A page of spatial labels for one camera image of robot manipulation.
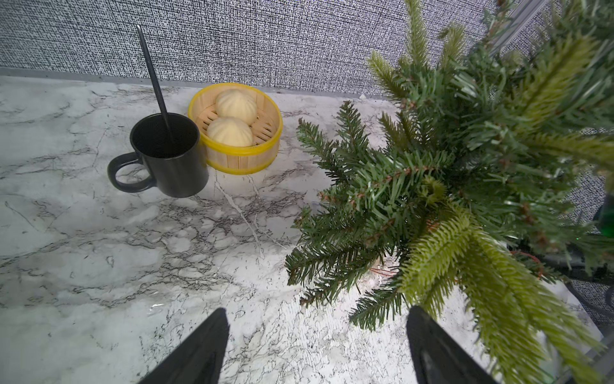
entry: artificial christmas tree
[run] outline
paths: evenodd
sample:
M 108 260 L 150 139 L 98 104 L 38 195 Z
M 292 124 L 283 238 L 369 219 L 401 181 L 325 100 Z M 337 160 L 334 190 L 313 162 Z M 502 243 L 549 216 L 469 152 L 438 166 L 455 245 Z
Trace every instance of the artificial christmas tree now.
M 395 273 L 359 300 L 352 323 L 374 329 L 406 304 L 435 317 L 456 284 L 494 375 L 540 382 L 542 331 L 578 383 L 599 381 L 576 348 L 597 343 L 541 282 L 556 276 L 514 251 L 520 241 L 540 253 L 573 243 L 597 265 L 614 249 L 611 238 L 588 234 L 592 223 L 561 219 L 579 172 L 614 169 L 613 7 L 587 3 L 553 6 L 560 12 L 529 58 L 492 52 L 509 10 L 501 4 L 464 57 L 462 27 L 444 30 L 431 66 L 419 0 L 406 0 L 407 54 L 396 68 L 377 53 L 369 59 L 399 108 L 396 119 L 380 119 L 387 146 L 369 147 L 351 103 L 339 113 L 338 140 L 300 121 L 299 140 L 334 182 L 320 194 L 324 211 L 305 209 L 295 223 L 302 236 L 286 267 L 290 284 L 310 287 L 303 305 L 334 300 L 392 258 Z

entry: white marble surface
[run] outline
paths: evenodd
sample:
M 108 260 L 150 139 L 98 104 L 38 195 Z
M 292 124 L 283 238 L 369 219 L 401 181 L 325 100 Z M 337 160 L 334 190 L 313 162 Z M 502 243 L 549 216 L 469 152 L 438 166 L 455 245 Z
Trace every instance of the white marble surface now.
M 196 91 L 165 88 L 168 110 L 185 114 Z M 343 99 L 271 96 L 285 123 L 273 164 L 211 170 L 201 193 L 175 199 L 106 178 L 132 125 L 156 112 L 150 87 L 0 77 L 0 382 L 136 383 L 217 307 L 231 334 L 221 383 L 415 382 L 404 318 L 363 331 L 348 323 L 356 291 L 305 310 L 286 285 L 293 219 L 329 185 L 297 121 L 332 132 Z M 357 105 L 381 143 L 377 114 L 392 106 Z M 458 292 L 440 323 L 484 364 Z

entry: yellow steamer rim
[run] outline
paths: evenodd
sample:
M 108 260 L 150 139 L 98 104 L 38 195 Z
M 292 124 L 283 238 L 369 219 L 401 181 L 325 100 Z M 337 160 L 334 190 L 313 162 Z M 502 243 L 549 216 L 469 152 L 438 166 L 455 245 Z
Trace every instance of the yellow steamer rim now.
M 228 89 L 242 89 L 255 95 L 258 117 L 251 129 L 257 145 L 234 147 L 213 141 L 207 136 L 209 123 L 217 118 L 214 110 L 217 95 Z M 207 148 L 207 164 L 216 170 L 230 174 L 255 173 L 271 165 L 277 156 L 279 138 L 284 128 L 281 112 L 266 93 L 256 88 L 238 83 L 210 85 L 194 95 L 188 107 L 188 117 L 200 130 L 200 140 Z

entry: dark green pine branch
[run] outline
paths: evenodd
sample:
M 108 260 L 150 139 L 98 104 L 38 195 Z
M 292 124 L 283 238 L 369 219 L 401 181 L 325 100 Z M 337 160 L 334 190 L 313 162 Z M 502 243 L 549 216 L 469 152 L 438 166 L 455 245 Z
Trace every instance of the dark green pine branch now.
M 379 122 L 384 129 L 386 143 L 388 148 L 397 148 L 400 151 L 407 151 L 410 147 L 409 141 L 404 132 L 398 129 L 398 125 L 392 121 L 390 116 L 382 112 Z
M 407 150 L 418 151 L 422 149 L 420 146 L 420 129 L 414 121 L 412 114 L 406 109 L 397 112 L 397 130 L 401 132 L 408 143 Z
M 298 120 L 297 137 L 307 153 L 320 158 L 316 163 L 326 171 L 326 175 L 335 182 L 348 181 L 341 162 L 335 155 L 335 149 L 339 146 L 338 141 L 326 140 L 317 125 L 303 119 Z
M 556 284 L 557 281 L 565 281 L 566 279 L 564 275 L 561 275 L 555 269 L 545 265 L 540 261 L 540 259 L 529 253 L 513 251 L 511 255 L 539 280 L 545 281 L 549 284 Z
M 300 223 L 295 223 L 303 234 L 299 245 L 327 243 L 344 247 L 360 241 L 365 237 L 365 225 L 370 216 L 370 213 L 332 205 L 328 206 L 328 212 L 302 215 Z
M 392 313 L 394 319 L 401 313 L 405 296 L 400 290 L 400 273 L 390 278 L 381 288 L 367 292 L 361 297 L 354 311 L 349 317 L 352 324 L 363 329 L 374 331 L 377 326 L 384 324 Z
M 363 248 L 357 246 L 359 252 L 350 262 L 344 262 L 331 269 L 326 275 L 318 278 L 312 288 L 307 289 L 300 299 L 301 305 L 309 307 L 312 304 L 330 304 L 339 296 L 342 290 L 349 290 L 364 275 L 378 258 L 383 249 Z
M 596 236 L 588 232 L 592 229 L 592 223 L 584 225 L 584 231 L 576 231 L 572 237 L 572 244 L 582 250 L 585 255 L 585 262 L 588 268 L 601 266 L 604 261 L 614 260 L 614 238 L 606 236 Z
M 454 158 L 445 151 L 374 153 L 370 163 L 357 170 L 348 190 L 349 204 L 357 210 L 375 210 L 379 198 L 396 201 L 408 188 L 416 185 L 425 174 L 431 174 L 452 164 Z
M 335 151 L 335 156 L 345 165 L 346 176 L 352 178 L 356 169 L 370 159 L 369 141 L 365 134 L 365 127 L 360 120 L 360 113 L 351 101 L 345 101 L 341 105 L 337 120 L 341 127 L 337 131 L 341 141 Z
M 328 243 L 310 243 L 295 248 L 286 257 L 286 269 L 288 270 L 288 285 L 305 284 L 314 278 L 330 273 L 333 268 L 341 268 L 344 265 L 354 263 L 357 258 L 368 251 L 360 243 L 353 243 L 339 247 Z

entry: black and white fabric wall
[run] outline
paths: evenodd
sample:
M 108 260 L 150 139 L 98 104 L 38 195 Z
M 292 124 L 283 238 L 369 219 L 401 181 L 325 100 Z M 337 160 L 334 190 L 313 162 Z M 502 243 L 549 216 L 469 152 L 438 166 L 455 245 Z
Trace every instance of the black and white fabric wall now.
M 424 0 L 431 60 L 437 35 L 463 23 L 486 28 L 494 0 Z M 380 95 L 372 50 L 405 48 L 403 0 L 4 0 L 0 67 L 147 77 L 135 25 L 144 26 L 161 79 Z

